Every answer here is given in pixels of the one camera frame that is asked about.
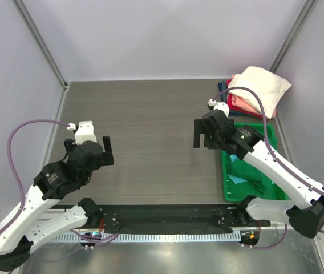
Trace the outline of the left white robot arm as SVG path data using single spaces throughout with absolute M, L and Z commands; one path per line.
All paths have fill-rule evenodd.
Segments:
M 75 228 L 95 228 L 103 214 L 91 198 L 83 198 L 60 216 L 42 224 L 37 220 L 66 195 L 88 184 L 92 173 L 114 164 L 111 140 L 76 144 L 66 139 L 66 155 L 49 163 L 34 178 L 23 201 L 0 222 L 0 271 L 11 272 L 53 238 Z

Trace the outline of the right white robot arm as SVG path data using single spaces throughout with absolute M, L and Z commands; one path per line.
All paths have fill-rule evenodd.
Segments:
M 309 178 L 274 151 L 253 127 L 237 128 L 222 110 L 212 110 L 193 122 L 193 146 L 223 150 L 246 161 L 271 179 L 289 200 L 248 196 L 236 212 L 238 222 L 249 226 L 256 220 L 289 224 L 298 233 L 314 238 L 324 226 L 324 185 Z

